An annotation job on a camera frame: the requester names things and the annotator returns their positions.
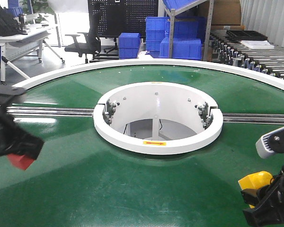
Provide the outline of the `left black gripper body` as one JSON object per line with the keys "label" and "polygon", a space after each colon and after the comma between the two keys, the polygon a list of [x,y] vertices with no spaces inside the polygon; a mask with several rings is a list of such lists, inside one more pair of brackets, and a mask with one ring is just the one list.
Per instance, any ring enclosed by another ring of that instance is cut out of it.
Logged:
{"label": "left black gripper body", "polygon": [[7,112],[14,101],[20,101],[26,90],[22,87],[0,85],[0,156],[26,155],[36,160],[44,141],[23,130]]}

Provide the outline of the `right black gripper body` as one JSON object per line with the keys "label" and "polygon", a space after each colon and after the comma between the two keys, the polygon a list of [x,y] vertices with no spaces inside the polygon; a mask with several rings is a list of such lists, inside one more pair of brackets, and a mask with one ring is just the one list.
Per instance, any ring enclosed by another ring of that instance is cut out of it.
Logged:
{"label": "right black gripper body", "polygon": [[252,227],[284,224],[284,165],[273,175],[264,198],[254,208],[244,209],[243,214]]}

